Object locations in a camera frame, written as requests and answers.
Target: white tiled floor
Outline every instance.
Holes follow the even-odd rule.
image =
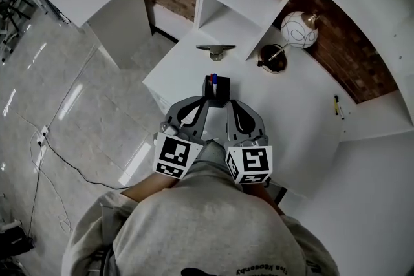
[[[4,165],[0,193],[12,206],[12,217],[20,219],[26,231],[38,175],[29,146],[35,162],[43,155],[42,170],[61,195],[72,225],[107,189],[86,183],[50,149],[41,154],[36,135],[30,141],[35,129],[22,117],[41,129],[56,114],[49,142],[89,180],[122,187],[119,179],[125,183],[132,175],[127,185],[137,182],[151,172],[152,135],[163,119],[142,80],[174,46],[155,34],[133,56],[138,68],[119,70],[76,29],[40,12],[25,29],[29,24],[13,54],[0,66],[0,109],[4,110],[0,116],[0,165]],[[31,232],[36,248],[19,257],[31,276],[60,274],[69,237],[59,219],[64,214],[52,185],[41,174]]]

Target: white marker cube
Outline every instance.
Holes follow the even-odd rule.
[[[153,170],[156,173],[183,179],[202,145],[175,136],[158,133]]]
[[[273,171],[272,146],[229,147],[226,164],[235,183],[263,183]]]

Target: decorative globe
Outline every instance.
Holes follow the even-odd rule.
[[[313,45],[318,38],[318,29],[315,28],[316,14],[292,12],[282,21],[281,32],[286,42],[293,47],[307,48]]]

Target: pen holder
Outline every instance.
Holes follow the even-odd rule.
[[[208,99],[210,107],[223,108],[230,100],[230,78],[217,77],[217,91],[214,96],[213,85],[210,84],[210,75],[206,75],[202,85],[202,95]]]

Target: white desk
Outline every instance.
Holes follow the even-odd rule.
[[[258,48],[283,43],[271,28]],[[263,119],[273,146],[272,179],[295,193],[311,196],[332,165],[340,141],[342,120],[335,116],[333,97],[344,106],[352,100],[337,82],[304,51],[287,52],[285,72],[271,74],[256,59],[239,61],[233,54],[212,61],[196,45],[214,44],[206,34],[192,30],[144,80],[162,112],[176,102],[202,94],[204,76],[212,72],[230,77],[230,97],[253,108]],[[226,110],[210,109],[203,138],[226,137]]]
[[[77,27],[88,24],[120,67],[151,31],[144,0],[49,0]]]

